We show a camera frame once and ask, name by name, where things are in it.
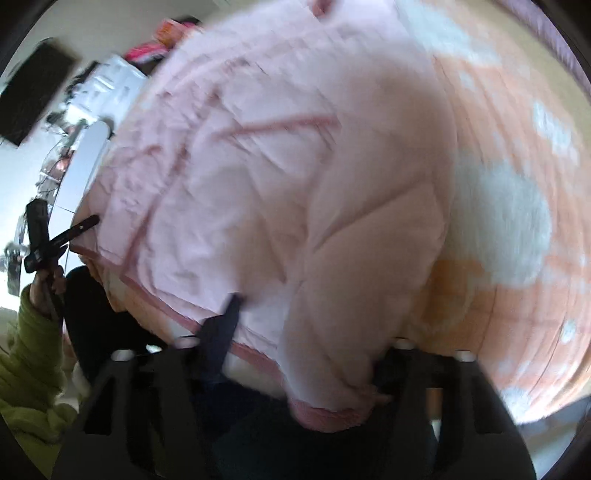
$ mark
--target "pink comforter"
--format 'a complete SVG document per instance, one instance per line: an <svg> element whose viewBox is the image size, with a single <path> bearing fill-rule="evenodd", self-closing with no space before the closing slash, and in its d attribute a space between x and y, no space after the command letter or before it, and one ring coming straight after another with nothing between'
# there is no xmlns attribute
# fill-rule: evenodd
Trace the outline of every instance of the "pink comforter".
<svg viewBox="0 0 591 480"><path fill-rule="evenodd" d="M73 249L197 325L248 299L235 342L295 416L362 422L372 364L446 233L453 115L390 1L316 18L280 0L195 33L160 69L84 198Z"/></svg>

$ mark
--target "hand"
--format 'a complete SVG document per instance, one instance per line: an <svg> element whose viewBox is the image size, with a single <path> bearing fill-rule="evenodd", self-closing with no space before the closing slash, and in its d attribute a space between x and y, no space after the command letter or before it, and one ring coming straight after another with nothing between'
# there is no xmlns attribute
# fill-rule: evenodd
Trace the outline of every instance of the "hand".
<svg viewBox="0 0 591 480"><path fill-rule="evenodd" d="M43 284L50 275L49 270L40 270L35 274L35 279L29 290L29 300L33 307L46 317L51 316L50 306L47 303L47 299L43 292ZM64 269L59 265L53 269L53 285L51 289L58 295L63 294L66 291L66 279L64 278Z"/></svg>

